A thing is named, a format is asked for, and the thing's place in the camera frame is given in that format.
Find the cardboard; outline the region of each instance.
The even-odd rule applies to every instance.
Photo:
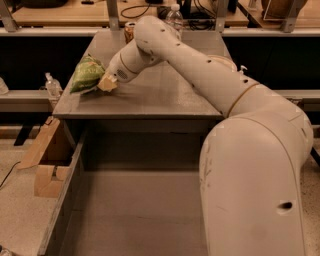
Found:
[[[67,165],[71,160],[72,148],[64,134],[63,123],[49,117],[24,155],[17,169],[26,169],[43,163]]]
[[[54,165],[39,165],[34,181],[34,195],[57,198],[69,171],[70,168],[66,166],[56,168]]]

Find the plastic bottle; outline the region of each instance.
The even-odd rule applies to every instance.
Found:
[[[46,73],[46,78],[46,89],[49,92],[50,97],[55,99],[59,98],[60,92],[62,91],[59,81],[54,79],[50,73]]]
[[[166,23],[177,30],[181,35],[183,30],[183,17],[180,12],[179,4],[171,5],[171,10],[166,16]]]

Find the table top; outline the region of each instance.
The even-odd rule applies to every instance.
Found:
[[[184,31],[183,42],[207,55],[230,59],[221,35],[213,31]],[[125,46],[123,31],[103,29],[89,45],[86,54],[105,67]],[[53,115],[60,119],[211,119],[221,114],[167,62],[142,71],[129,83],[119,83],[112,92],[93,91],[70,94],[72,78]]]
[[[201,4],[211,9],[208,0],[201,0]],[[146,9],[144,0],[121,0],[117,2],[119,22],[124,25],[126,22],[133,19],[128,19],[121,16],[121,12],[133,6],[142,5],[144,7],[130,9],[125,12],[126,16],[136,16],[141,14]],[[144,15],[157,16],[157,5],[152,5]],[[17,12],[13,13],[13,18],[19,26],[108,26],[109,15],[106,1],[95,0],[93,5],[81,4],[81,0],[69,0],[65,5],[58,8],[48,9],[31,9],[22,7]],[[238,9],[236,13],[228,12],[226,16],[226,26],[247,26],[248,19]]]
[[[255,25],[267,29],[279,29],[282,21],[266,21],[262,17],[262,7],[257,1],[257,8],[248,7],[250,0],[239,0],[239,8]],[[308,0],[296,20],[296,28],[320,28],[320,0]]]

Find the equipment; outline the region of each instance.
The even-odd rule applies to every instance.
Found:
[[[107,76],[129,82],[167,61],[225,120],[200,155],[200,189],[210,256],[306,256],[300,168],[313,130],[305,113],[243,72],[187,46],[161,20],[145,16]]]

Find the gray table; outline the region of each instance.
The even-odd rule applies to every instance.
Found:
[[[228,57],[219,33],[184,31],[183,42],[208,55]],[[102,30],[86,54],[98,58],[105,67],[125,46],[123,31]],[[70,94],[69,81],[53,115],[60,119],[212,119],[221,117],[203,97],[168,63],[147,68],[133,81],[119,84],[111,93],[100,90],[86,95]]]

